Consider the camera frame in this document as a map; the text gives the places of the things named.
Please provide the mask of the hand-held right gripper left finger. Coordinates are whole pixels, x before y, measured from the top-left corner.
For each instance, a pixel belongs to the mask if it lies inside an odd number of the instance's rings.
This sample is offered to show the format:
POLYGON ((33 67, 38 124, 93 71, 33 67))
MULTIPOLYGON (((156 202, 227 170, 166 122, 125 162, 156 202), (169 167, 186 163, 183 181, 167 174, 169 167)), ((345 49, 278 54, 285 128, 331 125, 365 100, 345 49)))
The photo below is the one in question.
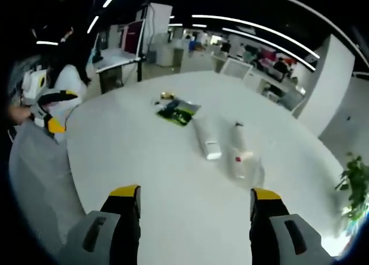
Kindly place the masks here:
POLYGON ((91 211, 71 228, 59 264, 137 264, 140 196, 136 184, 113 190, 99 211, 91 211))

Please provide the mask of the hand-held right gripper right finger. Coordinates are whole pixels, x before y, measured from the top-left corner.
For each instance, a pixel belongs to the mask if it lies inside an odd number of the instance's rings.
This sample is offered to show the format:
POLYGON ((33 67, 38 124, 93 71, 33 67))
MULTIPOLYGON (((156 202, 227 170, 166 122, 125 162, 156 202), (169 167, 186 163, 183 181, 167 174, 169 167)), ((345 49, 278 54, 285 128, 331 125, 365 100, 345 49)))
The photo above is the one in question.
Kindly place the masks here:
POLYGON ((333 264, 321 235, 301 216, 290 214, 275 192, 254 187, 250 193, 249 238, 252 264, 333 264))

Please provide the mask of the person's left hand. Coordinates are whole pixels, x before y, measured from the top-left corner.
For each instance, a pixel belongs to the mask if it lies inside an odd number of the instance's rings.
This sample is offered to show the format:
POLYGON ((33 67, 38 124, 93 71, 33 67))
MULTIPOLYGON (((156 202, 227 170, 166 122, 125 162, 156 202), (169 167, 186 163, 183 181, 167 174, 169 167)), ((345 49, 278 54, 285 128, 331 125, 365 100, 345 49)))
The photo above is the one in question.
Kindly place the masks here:
POLYGON ((7 112, 10 120, 16 125, 23 124, 31 116, 31 110, 28 107, 10 106, 7 112))

